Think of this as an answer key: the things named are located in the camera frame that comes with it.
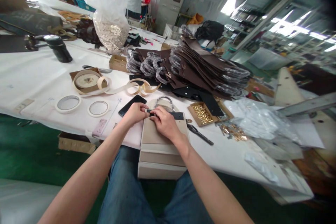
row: hand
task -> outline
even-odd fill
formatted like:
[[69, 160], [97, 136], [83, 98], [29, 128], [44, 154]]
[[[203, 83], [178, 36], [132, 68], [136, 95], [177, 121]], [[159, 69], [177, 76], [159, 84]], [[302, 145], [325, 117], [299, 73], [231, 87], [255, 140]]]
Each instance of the hand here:
[[121, 122], [132, 127], [134, 124], [140, 122], [141, 120], [149, 117], [149, 113], [145, 112], [148, 106], [143, 103], [133, 103], [128, 109]]
[[181, 139], [184, 139], [183, 134], [179, 130], [174, 117], [164, 108], [159, 106], [150, 113], [156, 115], [150, 119], [155, 122], [157, 130], [170, 141], [172, 141], [173, 144], [176, 145], [179, 141], [181, 141]]

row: jeans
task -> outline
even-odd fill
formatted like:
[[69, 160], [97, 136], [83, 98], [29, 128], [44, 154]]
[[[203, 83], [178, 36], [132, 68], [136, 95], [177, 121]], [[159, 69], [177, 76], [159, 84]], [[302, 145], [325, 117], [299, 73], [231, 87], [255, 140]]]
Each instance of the jeans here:
[[213, 223], [186, 171], [177, 181], [170, 203], [155, 218], [137, 179], [139, 150], [121, 146], [98, 223]]

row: white table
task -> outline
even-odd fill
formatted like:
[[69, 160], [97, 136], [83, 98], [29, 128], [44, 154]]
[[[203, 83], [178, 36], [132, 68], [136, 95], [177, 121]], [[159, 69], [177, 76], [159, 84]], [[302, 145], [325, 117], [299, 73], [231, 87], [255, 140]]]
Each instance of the white table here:
[[[160, 50], [161, 42], [155, 41], [156, 34], [137, 28], [132, 32], [150, 39], [153, 45], [141, 45], [143, 49]], [[174, 40], [166, 40], [168, 44], [176, 44]], [[55, 109], [55, 101], [61, 96], [77, 95], [70, 72], [82, 69], [82, 65], [91, 65], [99, 68], [108, 68], [110, 57], [104, 53], [92, 52], [88, 48], [93, 45], [82, 40], [66, 42], [73, 61], [70, 63], [59, 62], [53, 52], [48, 47], [40, 48], [37, 52], [21, 52], [11, 54], [1, 54], [0, 57], [0, 113], [8, 114], [23, 119], [32, 119], [51, 128], [62, 130], [68, 133], [85, 135], [86, 131], [93, 131], [101, 118], [108, 120], [100, 139], [105, 139], [112, 130], [115, 123], [121, 117], [118, 111], [129, 101], [131, 96], [125, 91], [115, 95], [99, 95], [83, 97], [82, 104], [78, 110], [71, 114], [59, 114]], [[113, 70], [109, 74], [104, 74], [113, 81], [112, 87], [118, 88], [129, 81], [129, 74]], [[192, 119], [187, 107], [194, 101], [178, 98], [172, 93], [156, 91], [146, 97], [147, 101], [157, 99], [159, 96], [170, 96], [176, 107], [185, 113], [186, 118]], [[93, 118], [88, 115], [88, 105], [100, 98], [108, 100], [111, 110], [101, 118]], [[21, 114], [14, 113], [13, 109], [25, 99], [33, 99], [34, 102], [21, 111]], [[289, 181], [279, 165], [267, 156], [253, 141], [236, 142], [234, 139], [227, 139], [223, 136], [219, 127], [214, 124], [197, 129], [212, 142], [208, 145], [197, 135], [190, 132], [190, 142], [205, 162], [214, 170], [258, 182], [262, 185], [278, 190], [296, 191], [304, 195], [300, 200], [312, 198], [313, 194], [305, 180], [288, 171], [293, 177]], [[140, 138], [142, 123], [136, 124], [126, 135], [123, 144], [140, 148]], [[246, 152], [253, 153], [259, 161], [264, 163], [280, 181], [280, 187], [276, 187], [249, 164], [244, 161]]]

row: smartphone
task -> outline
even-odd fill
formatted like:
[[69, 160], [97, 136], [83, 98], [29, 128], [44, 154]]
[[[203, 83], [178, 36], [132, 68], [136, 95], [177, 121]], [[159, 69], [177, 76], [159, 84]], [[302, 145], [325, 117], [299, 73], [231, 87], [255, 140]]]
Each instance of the smartphone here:
[[126, 112], [130, 109], [131, 105], [135, 102], [141, 102], [143, 104], [147, 103], [147, 101], [144, 98], [142, 98], [140, 95], [137, 94], [121, 110], [119, 110], [118, 114], [121, 115], [121, 117], [123, 117], [126, 114]]

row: beige ribbon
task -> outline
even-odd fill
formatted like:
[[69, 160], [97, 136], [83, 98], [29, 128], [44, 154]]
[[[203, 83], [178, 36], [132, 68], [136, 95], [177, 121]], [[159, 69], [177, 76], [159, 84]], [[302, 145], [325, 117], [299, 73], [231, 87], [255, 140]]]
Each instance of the beige ribbon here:
[[[81, 90], [79, 90], [76, 86], [76, 80], [78, 79], [79, 76], [82, 75], [96, 75], [99, 77], [98, 82], [97, 82], [97, 86], [98, 89], [97, 91], [95, 91], [95, 94], [89, 94], [89, 93], [84, 93]], [[138, 83], [136, 83], [135, 81], [142, 81], [143, 84], [140, 86]], [[102, 93], [106, 93], [108, 95], [114, 95], [116, 93], [119, 93], [121, 91], [126, 91], [129, 95], [141, 95], [143, 97], [149, 95], [150, 93], [154, 93], [156, 90], [158, 90], [158, 88], [161, 86], [161, 83], [156, 86], [155, 88], [151, 88], [151, 85], [148, 83], [148, 81], [144, 80], [144, 79], [133, 79], [130, 80], [126, 85], [119, 87], [117, 89], [112, 89], [111, 88], [111, 84], [112, 84], [112, 80], [108, 77], [105, 76], [101, 76], [99, 73], [94, 72], [92, 70], [83, 70], [80, 71], [78, 74], [76, 74], [76, 76], [74, 77], [73, 80], [73, 86], [75, 87], [76, 91], [80, 94], [80, 95], [86, 95], [86, 96], [92, 96], [92, 95], [100, 95]], [[130, 93], [128, 91], [129, 88], [132, 87], [138, 87], [138, 90], [135, 91], [134, 93]]]

